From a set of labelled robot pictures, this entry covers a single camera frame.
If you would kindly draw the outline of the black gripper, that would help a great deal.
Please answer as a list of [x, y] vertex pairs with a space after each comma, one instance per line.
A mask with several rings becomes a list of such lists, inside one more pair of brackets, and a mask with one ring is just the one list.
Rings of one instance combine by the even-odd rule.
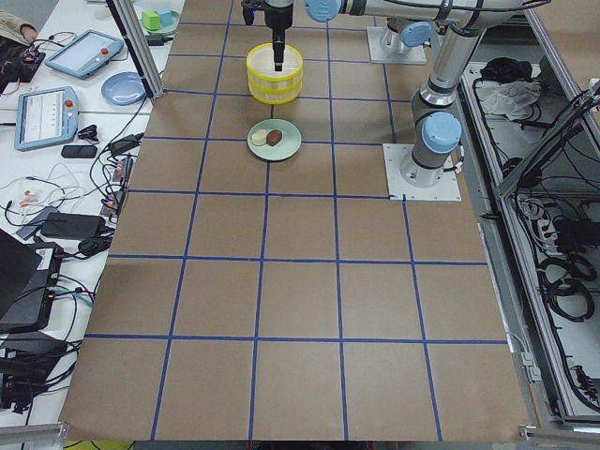
[[293, 0], [264, 0], [265, 24], [272, 30], [274, 71], [283, 70], [285, 34], [293, 26]]

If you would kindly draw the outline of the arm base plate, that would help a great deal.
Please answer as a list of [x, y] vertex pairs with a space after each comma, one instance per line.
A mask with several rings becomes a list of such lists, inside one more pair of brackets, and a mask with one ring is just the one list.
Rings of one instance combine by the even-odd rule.
[[370, 26], [367, 29], [367, 43], [372, 63], [424, 66], [427, 62], [423, 45], [407, 46], [399, 33], [387, 27]]
[[392, 201], [460, 202], [458, 176], [450, 155], [437, 169], [424, 169], [413, 161], [413, 145], [382, 146], [388, 197]]

